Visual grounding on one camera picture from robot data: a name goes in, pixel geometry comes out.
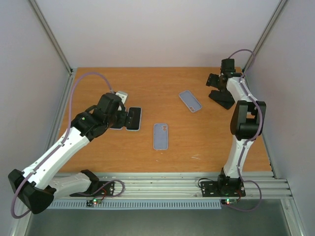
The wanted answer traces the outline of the lavender phone case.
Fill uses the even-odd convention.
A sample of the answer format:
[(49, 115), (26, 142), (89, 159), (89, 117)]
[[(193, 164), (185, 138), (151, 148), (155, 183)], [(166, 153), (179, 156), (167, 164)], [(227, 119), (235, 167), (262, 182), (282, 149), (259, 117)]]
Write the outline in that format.
[(112, 130), (122, 130), (123, 126), (122, 125), (118, 125), (118, 124), (115, 124), (113, 126), (110, 127), (110, 129)]

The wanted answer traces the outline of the black phone case top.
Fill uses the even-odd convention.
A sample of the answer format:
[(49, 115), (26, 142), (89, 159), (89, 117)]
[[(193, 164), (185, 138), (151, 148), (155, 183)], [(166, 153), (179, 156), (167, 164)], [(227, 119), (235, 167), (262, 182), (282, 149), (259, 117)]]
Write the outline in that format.
[(235, 102), (229, 91), (212, 90), (209, 94), (209, 98), (216, 102)]

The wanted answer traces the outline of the black phone case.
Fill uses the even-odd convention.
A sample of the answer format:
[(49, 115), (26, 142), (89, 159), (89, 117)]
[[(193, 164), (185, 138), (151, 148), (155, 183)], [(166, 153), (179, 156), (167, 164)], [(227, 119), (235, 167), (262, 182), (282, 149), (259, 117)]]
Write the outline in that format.
[(218, 104), (226, 110), (229, 110), (235, 104), (235, 102), (218, 101)]
[(209, 98), (216, 102), (235, 102), (229, 91), (212, 90), (209, 94)]

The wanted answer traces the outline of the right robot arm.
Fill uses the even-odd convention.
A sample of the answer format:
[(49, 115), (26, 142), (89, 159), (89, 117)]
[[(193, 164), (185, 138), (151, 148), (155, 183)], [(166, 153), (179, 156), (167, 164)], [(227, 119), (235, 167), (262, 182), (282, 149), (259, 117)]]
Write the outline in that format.
[(235, 69), (232, 58), (221, 61), (220, 74), (210, 74), (206, 85), (213, 87), (209, 98), (224, 107), (234, 108), (230, 123), (232, 147), (228, 160), (216, 181), (200, 185), (204, 197), (245, 196), (242, 170), (250, 147), (262, 133), (266, 103), (258, 101), (248, 89), (245, 79)]

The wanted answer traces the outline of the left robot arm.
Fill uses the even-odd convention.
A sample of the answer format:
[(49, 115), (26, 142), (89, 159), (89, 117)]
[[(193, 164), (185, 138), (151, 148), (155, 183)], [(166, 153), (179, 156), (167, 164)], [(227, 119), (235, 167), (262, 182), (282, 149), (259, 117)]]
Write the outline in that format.
[(112, 126), (125, 125), (127, 112), (124, 104), (128, 94), (122, 91), (106, 93), (93, 105), (71, 120), (62, 137), (38, 160), (22, 171), (12, 170), (8, 179), (14, 191), (11, 214), (19, 199), (33, 214), (43, 212), (55, 199), (66, 196), (96, 196), (101, 192), (99, 178), (89, 170), (54, 179), (61, 167), (93, 139), (103, 135)]

